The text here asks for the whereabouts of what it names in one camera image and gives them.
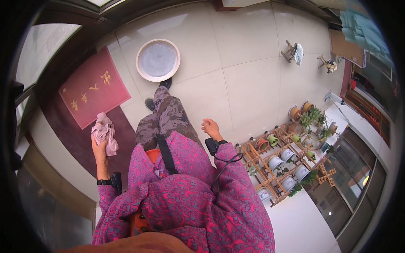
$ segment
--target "red doormat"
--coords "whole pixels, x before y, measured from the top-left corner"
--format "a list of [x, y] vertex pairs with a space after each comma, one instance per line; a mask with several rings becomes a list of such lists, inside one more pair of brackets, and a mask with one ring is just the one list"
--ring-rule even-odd
[[59, 88], [59, 94], [83, 130], [131, 98], [111, 59], [107, 46], [87, 59]]

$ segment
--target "teal cloth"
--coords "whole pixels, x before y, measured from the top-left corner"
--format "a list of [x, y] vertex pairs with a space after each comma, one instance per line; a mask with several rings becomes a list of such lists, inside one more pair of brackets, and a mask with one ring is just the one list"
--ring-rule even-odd
[[384, 64], [394, 68], [390, 50], [377, 25], [371, 19], [354, 9], [347, 9], [347, 11], [340, 11], [340, 20], [346, 41], [369, 50]]

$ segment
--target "camouflage pants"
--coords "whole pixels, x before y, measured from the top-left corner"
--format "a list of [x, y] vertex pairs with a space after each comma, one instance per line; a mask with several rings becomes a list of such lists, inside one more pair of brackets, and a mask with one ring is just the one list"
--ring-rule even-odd
[[180, 99], [170, 96], [167, 88], [160, 86], [153, 102], [154, 112], [141, 119], [136, 129], [136, 142], [141, 143], [145, 151], [156, 148], [156, 134], [163, 134], [167, 138], [172, 131], [181, 133], [203, 147]]

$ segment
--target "black cable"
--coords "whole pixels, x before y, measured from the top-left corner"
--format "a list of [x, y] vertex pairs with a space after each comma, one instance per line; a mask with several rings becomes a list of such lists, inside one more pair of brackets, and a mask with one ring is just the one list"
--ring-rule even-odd
[[[241, 156], [238, 160], [233, 160], [234, 158], [236, 158], [236, 157], [239, 156], [239, 155], [242, 155], [242, 156]], [[213, 183], [211, 184], [210, 189], [211, 189], [212, 192], [214, 192], [214, 191], [212, 190], [212, 188], [214, 187], [214, 184], [218, 181], [218, 178], [219, 178], [220, 175], [224, 172], [224, 170], [225, 170], [225, 168], [228, 166], [228, 164], [230, 164], [231, 162], [238, 162], [238, 161], [240, 161], [240, 160], [242, 159], [242, 157], [243, 157], [243, 153], [238, 153], [238, 154], [234, 155], [234, 157], [232, 157], [229, 161], [224, 161], [224, 160], [222, 160], [222, 159], [219, 159], [219, 158], [216, 157], [216, 156], [214, 156], [214, 157], [215, 157], [216, 159], [220, 160], [220, 161], [226, 162], [226, 164], [225, 164], [225, 166], [222, 168], [221, 172], [217, 175], [217, 177], [215, 178], [215, 180], [213, 181]]]

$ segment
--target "black shoe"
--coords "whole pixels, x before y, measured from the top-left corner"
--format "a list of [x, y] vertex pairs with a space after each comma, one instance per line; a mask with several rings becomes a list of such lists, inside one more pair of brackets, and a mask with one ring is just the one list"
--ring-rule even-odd
[[167, 89], [170, 89], [170, 86], [172, 86], [172, 78], [167, 79], [166, 81], [160, 82], [160, 86], [164, 86]]
[[146, 105], [146, 107], [147, 107], [149, 110], [151, 110], [151, 111], [154, 111], [154, 110], [155, 110], [155, 104], [153, 103], [153, 99], [147, 98], [147, 99], [145, 100], [145, 105]]

